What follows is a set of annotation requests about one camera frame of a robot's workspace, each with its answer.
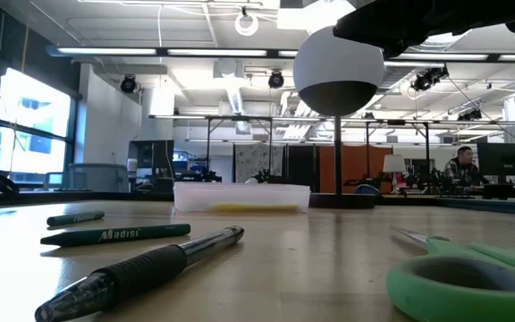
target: table surface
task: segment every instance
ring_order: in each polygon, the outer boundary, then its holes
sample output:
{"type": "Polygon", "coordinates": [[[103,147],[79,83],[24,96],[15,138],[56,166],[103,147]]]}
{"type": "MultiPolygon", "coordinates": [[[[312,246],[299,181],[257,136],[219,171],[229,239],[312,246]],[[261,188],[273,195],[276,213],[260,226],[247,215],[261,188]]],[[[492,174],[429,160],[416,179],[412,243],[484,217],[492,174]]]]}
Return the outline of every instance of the table surface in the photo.
{"type": "Polygon", "coordinates": [[[104,210],[103,228],[190,223],[191,238],[241,225],[241,243],[169,284],[78,321],[411,321],[389,301],[385,275],[425,252],[398,225],[460,242],[515,249],[515,216],[436,207],[310,209],[308,214],[180,214],[172,203],[90,201],[0,208],[0,321],[33,321],[35,308],[91,271],[189,237],[57,249],[40,245],[48,216],[104,210]]]}

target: orange partition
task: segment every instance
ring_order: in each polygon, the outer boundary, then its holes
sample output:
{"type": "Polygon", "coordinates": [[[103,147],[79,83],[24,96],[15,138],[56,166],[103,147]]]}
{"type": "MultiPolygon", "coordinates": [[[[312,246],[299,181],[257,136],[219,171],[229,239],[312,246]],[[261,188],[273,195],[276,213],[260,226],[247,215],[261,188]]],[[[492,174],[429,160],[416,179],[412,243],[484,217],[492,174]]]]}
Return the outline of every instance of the orange partition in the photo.
{"type": "MultiPolygon", "coordinates": [[[[369,146],[370,177],[376,178],[383,171],[384,156],[392,154],[392,148],[369,146]]],[[[322,193],[335,193],[335,162],[333,147],[319,147],[319,176],[322,193]]],[[[367,146],[342,145],[342,182],[361,180],[367,173],[367,146]]],[[[391,184],[381,183],[381,192],[391,192],[391,184]]],[[[343,186],[343,193],[353,193],[355,186],[343,186]]]]}

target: yellow object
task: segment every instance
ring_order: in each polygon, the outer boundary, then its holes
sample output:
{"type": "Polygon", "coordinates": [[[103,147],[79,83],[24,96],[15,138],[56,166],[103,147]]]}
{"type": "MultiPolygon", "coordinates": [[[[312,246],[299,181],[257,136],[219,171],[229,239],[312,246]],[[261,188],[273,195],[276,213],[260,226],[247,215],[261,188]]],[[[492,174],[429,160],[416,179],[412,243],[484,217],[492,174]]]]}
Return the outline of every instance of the yellow object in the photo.
{"type": "Polygon", "coordinates": [[[291,211],[298,212],[299,207],[292,204],[270,204],[251,202],[219,202],[214,204],[217,211],[291,211]]]}

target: scissor blade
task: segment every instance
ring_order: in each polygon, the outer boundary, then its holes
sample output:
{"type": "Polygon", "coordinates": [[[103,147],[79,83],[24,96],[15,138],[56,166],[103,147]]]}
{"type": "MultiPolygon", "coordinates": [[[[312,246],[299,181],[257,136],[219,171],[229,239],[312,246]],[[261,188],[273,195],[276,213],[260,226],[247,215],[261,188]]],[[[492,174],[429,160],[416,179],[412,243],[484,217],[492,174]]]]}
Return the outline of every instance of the scissor blade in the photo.
{"type": "Polygon", "coordinates": [[[420,246],[422,247],[426,247],[426,245],[428,244],[428,236],[426,236],[425,234],[422,234],[422,233],[417,233],[417,232],[413,232],[413,231],[410,231],[410,230],[406,230],[406,229],[402,229],[400,227],[397,227],[395,225],[391,225],[391,228],[399,233],[402,233],[403,235],[411,238],[411,240],[417,242],[420,246]]]}

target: clear plastic container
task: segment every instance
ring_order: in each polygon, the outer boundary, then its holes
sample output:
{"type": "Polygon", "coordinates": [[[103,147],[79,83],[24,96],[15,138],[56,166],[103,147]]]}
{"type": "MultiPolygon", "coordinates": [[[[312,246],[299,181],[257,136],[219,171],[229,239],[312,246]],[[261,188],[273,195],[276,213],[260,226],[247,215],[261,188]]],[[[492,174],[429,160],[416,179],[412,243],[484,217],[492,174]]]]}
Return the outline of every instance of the clear plastic container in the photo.
{"type": "Polygon", "coordinates": [[[180,211],[294,210],[307,212],[308,186],[289,184],[244,184],[214,182],[177,182],[174,206],[180,211]]]}

